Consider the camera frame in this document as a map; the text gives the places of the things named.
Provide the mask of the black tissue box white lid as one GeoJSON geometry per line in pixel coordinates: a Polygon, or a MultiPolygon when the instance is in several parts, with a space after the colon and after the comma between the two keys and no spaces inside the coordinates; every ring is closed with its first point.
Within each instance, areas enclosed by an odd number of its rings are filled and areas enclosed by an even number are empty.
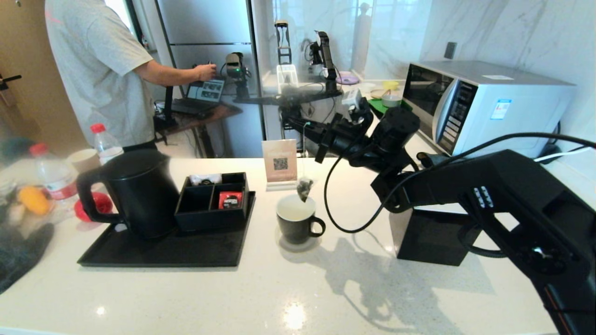
{"type": "Polygon", "coordinates": [[[410,208],[389,223],[397,259],[458,267],[468,255],[458,233],[473,221],[462,210],[410,208]]]}

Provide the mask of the black mug white inside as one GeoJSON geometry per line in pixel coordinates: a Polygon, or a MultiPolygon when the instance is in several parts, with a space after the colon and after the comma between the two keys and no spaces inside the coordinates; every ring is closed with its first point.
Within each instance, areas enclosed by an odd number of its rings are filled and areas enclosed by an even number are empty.
{"type": "Polygon", "coordinates": [[[326,223],[316,216],[317,204],[298,194],[281,198],[275,206],[278,225],[285,241],[289,244],[303,244],[310,238],[319,238],[326,232],[326,223]]]}

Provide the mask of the dark fabric bag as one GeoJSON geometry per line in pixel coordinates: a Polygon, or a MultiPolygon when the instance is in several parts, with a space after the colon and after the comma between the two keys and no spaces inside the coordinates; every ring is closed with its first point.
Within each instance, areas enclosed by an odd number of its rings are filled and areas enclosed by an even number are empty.
{"type": "Polygon", "coordinates": [[[44,223],[27,238],[16,227],[0,226],[0,295],[39,263],[53,235],[51,223],[44,223]]]}

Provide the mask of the person in grey t-shirt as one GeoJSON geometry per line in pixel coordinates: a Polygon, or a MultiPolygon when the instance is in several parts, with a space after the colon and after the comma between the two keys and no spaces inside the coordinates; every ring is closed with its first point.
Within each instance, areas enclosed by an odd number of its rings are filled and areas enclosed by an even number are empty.
{"type": "Polygon", "coordinates": [[[158,63],[105,0],[44,0],[49,43],[85,140],[103,124],[125,151],[156,150],[147,83],[175,87],[210,81],[215,64],[178,69],[158,63]]]}

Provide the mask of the clear water bottle red cap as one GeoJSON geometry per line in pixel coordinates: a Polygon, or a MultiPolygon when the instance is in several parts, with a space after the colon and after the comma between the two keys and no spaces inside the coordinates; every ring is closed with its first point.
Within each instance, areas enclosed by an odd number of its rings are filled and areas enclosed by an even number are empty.
{"type": "Polygon", "coordinates": [[[29,151],[35,159],[38,177],[54,201],[55,219],[74,216],[78,200],[75,171],[66,161],[51,153],[45,143],[33,144],[29,151]]]}
{"type": "Polygon", "coordinates": [[[124,150],[118,140],[106,130],[102,123],[95,123],[90,127],[94,134],[94,148],[96,149],[100,165],[105,165],[111,159],[122,155],[124,150]]]}

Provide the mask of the silver microwave oven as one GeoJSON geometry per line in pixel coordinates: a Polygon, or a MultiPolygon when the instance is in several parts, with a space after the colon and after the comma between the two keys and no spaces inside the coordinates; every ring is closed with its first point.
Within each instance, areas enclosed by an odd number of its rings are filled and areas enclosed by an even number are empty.
{"type": "Polygon", "coordinates": [[[419,133],[458,155],[500,136],[555,131],[576,93],[573,83],[477,60],[410,63],[402,102],[419,133]]]}

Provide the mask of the orange toy corn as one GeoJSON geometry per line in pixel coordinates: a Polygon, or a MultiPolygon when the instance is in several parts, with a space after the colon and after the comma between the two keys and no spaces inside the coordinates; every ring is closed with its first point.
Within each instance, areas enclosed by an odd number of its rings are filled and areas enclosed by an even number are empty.
{"type": "Polygon", "coordinates": [[[33,214],[43,216],[50,212],[50,202],[39,188],[25,186],[18,191],[17,197],[33,214]]]}

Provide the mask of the red toy apple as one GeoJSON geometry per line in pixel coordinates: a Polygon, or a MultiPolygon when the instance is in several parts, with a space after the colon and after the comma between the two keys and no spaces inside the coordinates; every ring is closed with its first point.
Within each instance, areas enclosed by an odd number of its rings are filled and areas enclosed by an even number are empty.
{"type": "MultiPolygon", "coordinates": [[[[93,192],[93,199],[95,201],[96,210],[102,214],[112,214],[113,213],[113,203],[111,198],[105,194],[100,192],[93,192]]],[[[88,216],[87,212],[85,212],[82,203],[80,200],[74,205],[74,213],[78,219],[82,222],[92,222],[92,219],[88,216]]]]}

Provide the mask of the black compartment organizer box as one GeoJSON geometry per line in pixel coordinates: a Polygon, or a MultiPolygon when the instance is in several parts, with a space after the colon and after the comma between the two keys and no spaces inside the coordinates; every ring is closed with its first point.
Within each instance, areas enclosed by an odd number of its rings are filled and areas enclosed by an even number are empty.
{"type": "Polygon", "coordinates": [[[175,219],[183,232],[237,230],[248,220],[249,186],[245,172],[222,174],[222,183],[216,185],[191,185],[185,180],[177,202],[175,219]],[[243,192],[241,208],[218,208],[222,191],[243,192]]]}

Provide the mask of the green mat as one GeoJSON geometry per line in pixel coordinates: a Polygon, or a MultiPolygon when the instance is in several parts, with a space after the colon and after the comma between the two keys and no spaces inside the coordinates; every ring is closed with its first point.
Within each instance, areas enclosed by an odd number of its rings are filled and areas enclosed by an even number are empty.
{"type": "MultiPolygon", "coordinates": [[[[377,119],[381,119],[388,109],[388,107],[383,105],[382,99],[370,99],[368,100],[368,103],[371,106],[371,111],[374,113],[377,119]]],[[[412,106],[410,106],[407,102],[404,102],[403,100],[398,101],[397,106],[400,108],[404,108],[410,112],[413,111],[412,106]]]]}

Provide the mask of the green stool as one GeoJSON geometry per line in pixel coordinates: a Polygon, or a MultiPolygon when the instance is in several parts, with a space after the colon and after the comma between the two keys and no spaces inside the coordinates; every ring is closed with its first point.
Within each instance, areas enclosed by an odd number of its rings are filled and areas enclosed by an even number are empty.
{"type": "Polygon", "coordinates": [[[11,165],[19,159],[30,158],[30,147],[34,144],[33,140],[19,136],[0,140],[0,162],[11,165]]]}

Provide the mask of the grey refrigerator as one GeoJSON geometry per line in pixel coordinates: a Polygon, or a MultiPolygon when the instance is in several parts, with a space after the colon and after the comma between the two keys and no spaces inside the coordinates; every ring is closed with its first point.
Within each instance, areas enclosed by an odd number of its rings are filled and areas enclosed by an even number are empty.
{"type": "Polygon", "coordinates": [[[262,108],[236,104],[237,86],[226,72],[226,56],[242,53],[247,72],[247,91],[258,97],[261,91],[256,59],[255,36],[250,0],[155,0],[158,17],[173,66],[181,69],[198,64],[217,65],[225,78],[221,102],[240,109],[205,126],[217,158],[256,158],[262,156],[264,139],[262,108]]]}

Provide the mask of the black electric kettle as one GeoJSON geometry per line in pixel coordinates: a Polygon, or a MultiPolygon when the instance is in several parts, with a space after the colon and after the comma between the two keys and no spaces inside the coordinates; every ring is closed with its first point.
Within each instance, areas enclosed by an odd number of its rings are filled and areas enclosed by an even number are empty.
{"type": "Polygon", "coordinates": [[[79,174],[76,186],[83,210],[94,222],[123,223],[140,238],[169,234],[177,227],[175,211],[179,200],[169,163],[170,157],[158,150],[136,150],[79,174]],[[94,184],[106,187],[117,214],[97,210],[91,190],[94,184]]]}

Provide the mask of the red packaged item with label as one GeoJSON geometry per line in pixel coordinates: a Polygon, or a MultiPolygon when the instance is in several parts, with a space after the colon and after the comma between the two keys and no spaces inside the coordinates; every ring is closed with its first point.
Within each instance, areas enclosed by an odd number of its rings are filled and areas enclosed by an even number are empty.
{"type": "Polygon", "coordinates": [[[218,208],[241,208],[243,204],[243,192],[222,191],[219,193],[218,208]]]}

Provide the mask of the black ladder-shaped frame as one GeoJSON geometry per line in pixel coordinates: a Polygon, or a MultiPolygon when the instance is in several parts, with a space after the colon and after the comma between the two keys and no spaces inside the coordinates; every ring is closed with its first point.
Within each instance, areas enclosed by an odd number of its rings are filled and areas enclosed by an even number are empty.
{"type": "Polygon", "coordinates": [[[289,23],[285,20],[277,20],[274,23],[277,39],[278,64],[291,64],[292,51],[290,44],[289,23]]]}

